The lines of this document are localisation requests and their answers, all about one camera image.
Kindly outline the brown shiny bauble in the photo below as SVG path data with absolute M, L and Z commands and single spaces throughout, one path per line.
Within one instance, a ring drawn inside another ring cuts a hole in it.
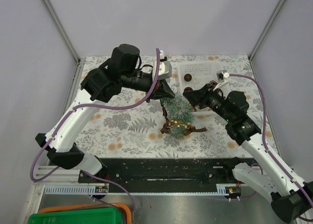
M 190 82 L 190 81 L 192 80 L 192 75 L 191 75 L 191 74 L 185 74 L 185 75 L 184 75 L 184 80 L 185 80 L 186 82 Z

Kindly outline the white plastic basket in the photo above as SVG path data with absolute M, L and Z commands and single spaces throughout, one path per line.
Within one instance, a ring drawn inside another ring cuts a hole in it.
M 212 80 L 217 82 L 217 72 L 220 70 L 226 70 L 226 68 L 219 61 L 192 61 L 180 63 L 178 66 L 179 92 L 183 94 L 186 87 L 199 90 Z M 185 74 L 192 75 L 190 82 L 184 80 Z

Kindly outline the small green christmas tree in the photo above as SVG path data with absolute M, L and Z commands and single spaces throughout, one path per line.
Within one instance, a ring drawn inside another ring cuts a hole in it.
M 193 106 L 181 94 L 176 93 L 174 99 L 163 98 L 160 100 L 160 103 L 161 106 L 166 109 L 169 119 L 181 121 L 183 123 L 193 123 Z

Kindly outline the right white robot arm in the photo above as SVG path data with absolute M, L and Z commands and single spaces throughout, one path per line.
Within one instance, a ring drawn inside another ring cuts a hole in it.
M 227 134 L 261 166 L 265 175 L 254 172 L 246 163 L 223 169 L 229 183 L 243 182 L 270 202 L 274 213 L 285 223 L 300 218 L 313 206 L 313 183 L 306 182 L 292 170 L 266 142 L 261 129 L 247 115 L 249 104 L 242 91 L 224 96 L 209 84 L 199 90 L 185 91 L 183 96 L 193 107 L 209 107 L 227 122 Z

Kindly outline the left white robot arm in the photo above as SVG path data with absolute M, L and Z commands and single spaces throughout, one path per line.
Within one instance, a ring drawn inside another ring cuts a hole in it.
M 65 114 L 47 133 L 37 134 L 36 142 L 41 151 L 47 151 L 49 161 L 66 170 L 77 168 L 94 182 L 102 182 L 107 168 L 101 160 L 83 152 L 75 143 L 98 109 L 128 110 L 150 100 L 173 99 L 174 92 L 167 83 L 172 75 L 172 66 L 164 52 L 156 50 L 156 60 L 150 73 L 141 69 L 140 51 L 134 45 L 121 44 L 98 68 L 90 70 L 81 82 L 77 94 Z M 145 93 L 137 103 L 129 106 L 108 106 L 112 97 L 122 88 Z

